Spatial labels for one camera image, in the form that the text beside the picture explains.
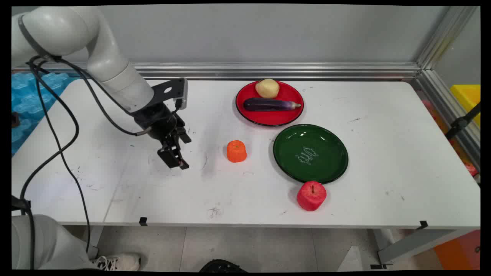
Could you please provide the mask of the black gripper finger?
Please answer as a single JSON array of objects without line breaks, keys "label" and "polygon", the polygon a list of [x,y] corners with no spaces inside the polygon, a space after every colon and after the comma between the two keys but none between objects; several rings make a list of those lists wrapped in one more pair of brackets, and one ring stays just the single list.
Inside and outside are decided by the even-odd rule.
[{"label": "black gripper finger", "polygon": [[165,144],[157,151],[157,154],[168,168],[180,168],[182,170],[189,168],[189,164],[182,157],[179,143]]},{"label": "black gripper finger", "polygon": [[175,143],[178,144],[179,140],[184,144],[192,142],[185,128],[175,128]]}]

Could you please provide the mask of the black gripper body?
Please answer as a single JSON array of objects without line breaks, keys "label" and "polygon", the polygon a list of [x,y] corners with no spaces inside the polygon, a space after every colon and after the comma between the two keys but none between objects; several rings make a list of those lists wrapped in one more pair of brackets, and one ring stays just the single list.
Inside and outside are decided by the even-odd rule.
[{"label": "black gripper body", "polygon": [[148,135],[158,141],[171,141],[175,138],[175,128],[184,128],[185,123],[177,111],[181,103],[176,103],[176,109],[170,111],[165,103],[158,103],[133,112],[135,122],[144,130],[151,128]]}]

